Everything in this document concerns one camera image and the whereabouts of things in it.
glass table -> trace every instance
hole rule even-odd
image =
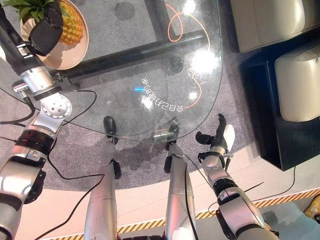
[[[115,119],[120,138],[146,143],[173,141],[191,133],[210,113],[221,82],[219,11],[212,0],[75,0],[89,31],[86,57],[63,76],[63,95],[72,114],[94,105],[72,121],[105,133],[103,118]],[[18,17],[5,9],[17,27]],[[1,64],[0,88],[19,77]]]

orange cable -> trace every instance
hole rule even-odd
[[[200,94],[199,94],[199,96],[198,96],[198,98],[196,99],[196,101],[193,103],[193,104],[191,104],[191,105],[189,105],[189,106],[186,106],[185,107],[185,109],[188,109],[188,108],[191,108],[191,107],[193,107],[195,104],[197,104],[197,102],[200,100],[200,97],[201,97],[201,94],[202,94],[202,89],[201,89],[201,86],[200,86],[200,84],[197,82],[197,80],[195,79],[195,72],[192,74],[192,79],[195,81],[195,83],[198,85],[198,87],[199,87],[199,89],[200,89]]]
[[[193,18],[193,19],[201,26],[201,28],[203,29],[203,31],[204,31],[204,33],[205,33],[205,35],[206,35],[206,38],[208,39],[208,50],[210,51],[211,46],[210,46],[209,35],[208,35],[207,30],[205,29],[205,27],[201,24],[201,22],[200,22],[198,19],[196,19],[196,18],[195,18],[193,15],[191,15],[191,14],[188,14],[188,13],[185,13],[185,12],[177,12],[172,6],[170,6],[170,5],[167,4],[167,3],[166,3],[166,6],[169,7],[169,8],[174,12],[174,15],[173,15],[173,17],[170,19],[170,22],[169,22],[169,25],[168,25],[168,31],[167,31],[167,33],[168,33],[168,38],[169,38],[169,40],[170,40],[171,42],[175,43],[175,42],[179,41],[179,40],[182,38],[184,29],[183,29],[183,24],[182,24],[182,20],[181,20],[181,18],[180,18],[180,15],[189,16],[189,17]],[[170,27],[171,27],[171,25],[172,25],[172,21],[173,21],[176,17],[179,18],[180,26],[181,26],[181,31],[180,31],[180,36],[178,37],[178,39],[172,40],[171,37],[170,37]],[[194,72],[194,73],[192,74],[192,77],[191,77],[191,78],[192,78],[192,79],[194,80],[194,82],[198,85],[198,87],[199,87],[199,89],[200,89],[200,94],[199,94],[198,98],[196,99],[196,101],[195,101],[193,104],[191,104],[191,105],[189,105],[189,106],[186,106],[185,109],[191,108],[191,107],[193,107],[195,104],[197,104],[197,102],[200,100],[200,97],[201,97],[201,95],[202,95],[202,88],[201,88],[200,84],[198,83],[198,81],[195,79],[195,74],[196,74],[196,73]]]
[[[166,6],[169,7],[174,12],[174,16],[170,19],[170,22],[169,22],[169,25],[168,25],[168,38],[169,38],[169,40],[171,42],[175,43],[175,42],[178,42],[182,38],[182,35],[184,33],[184,27],[183,27],[183,24],[182,24],[180,16],[177,14],[177,11],[172,6],[170,6],[169,4],[166,4]],[[178,19],[180,21],[180,29],[181,29],[181,31],[180,31],[180,36],[176,40],[172,40],[171,37],[170,37],[170,27],[171,27],[172,21],[176,17],[178,17]]]

plate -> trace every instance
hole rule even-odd
[[[84,16],[71,1],[64,1],[70,4],[73,9],[79,13],[83,25],[83,37],[79,43],[73,45],[67,45],[63,42],[58,42],[47,56],[38,55],[40,60],[47,67],[57,70],[71,69],[78,65],[85,57],[89,45],[88,27]],[[35,20],[33,18],[29,19],[25,24],[23,24],[22,21],[20,22],[20,30],[23,40],[28,41],[29,34],[35,25]]]

black cabinet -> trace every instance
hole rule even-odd
[[[316,29],[289,41],[265,47],[241,66],[260,155],[283,171],[320,154],[320,118],[304,122],[291,122],[282,118],[275,60],[318,36],[319,29]]]

white chair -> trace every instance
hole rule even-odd
[[[230,0],[240,52],[280,43],[320,25],[319,0]]]
[[[303,122],[319,117],[320,38],[280,56],[274,66],[283,119]]]

